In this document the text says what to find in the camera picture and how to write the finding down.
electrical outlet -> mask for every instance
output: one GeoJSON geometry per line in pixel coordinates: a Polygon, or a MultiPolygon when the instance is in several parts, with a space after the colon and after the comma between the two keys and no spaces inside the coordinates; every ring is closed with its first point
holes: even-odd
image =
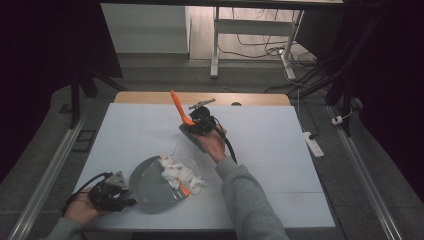
{"type": "Polygon", "coordinates": [[[319,147],[317,141],[315,139],[309,139],[311,135],[310,132],[304,132],[303,137],[305,138],[306,143],[308,144],[308,148],[311,151],[312,155],[316,158],[320,158],[324,156],[324,152],[319,147]]]}

crumpled white paper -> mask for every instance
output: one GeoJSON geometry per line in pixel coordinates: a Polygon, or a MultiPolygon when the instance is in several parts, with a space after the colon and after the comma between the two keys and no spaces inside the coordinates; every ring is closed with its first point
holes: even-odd
{"type": "Polygon", "coordinates": [[[171,187],[178,189],[182,184],[190,190],[191,195],[200,193],[205,181],[202,177],[196,176],[193,170],[182,163],[175,163],[174,160],[165,155],[160,156],[159,162],[164,169],[162,177],[168,181],[171,187]]]}

white tabletop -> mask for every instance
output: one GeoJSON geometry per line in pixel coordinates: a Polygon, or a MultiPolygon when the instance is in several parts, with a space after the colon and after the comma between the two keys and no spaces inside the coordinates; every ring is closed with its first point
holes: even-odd
{"type": "MultiPolygon", "coordinates": [[[[261,183],[286,228],[335,226],[293,107],[208,108],[228,130],[227,137],[239,164],[245,164],[261,183]]],[[[205,179],[206,185],[199,195],[167,208],[137,204],[96,219],[89,228],[233,229],[220,190],[222,181],[214,171],[215,163],[180,132],[180,123],[174,105],[110,105],[76,189],[105,171],[122,170],[128,183],[132,171],[143,160],[160,154],[192,168],[205,179]]]]}

gray cloth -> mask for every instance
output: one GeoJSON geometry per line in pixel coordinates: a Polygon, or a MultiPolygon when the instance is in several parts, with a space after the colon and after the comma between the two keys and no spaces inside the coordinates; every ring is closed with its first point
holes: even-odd
{"type": "MultiPolygon", "coordinates": [[[[289,239],[261,185],[244,165],[227,157],[215,170],[223,180],[222,194],[239,240],[289,239]]],[[[81,229],[77,222],[60,218],[46,240],[80,240],[81,229]]]]}

white wall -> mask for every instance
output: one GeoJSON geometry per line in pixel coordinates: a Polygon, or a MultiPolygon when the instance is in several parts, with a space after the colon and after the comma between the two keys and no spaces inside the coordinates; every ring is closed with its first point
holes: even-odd
{"type": "Polygon", "coordinates": [[[188,53],[185,6],[102,3],[117,53],[188,53]]]}

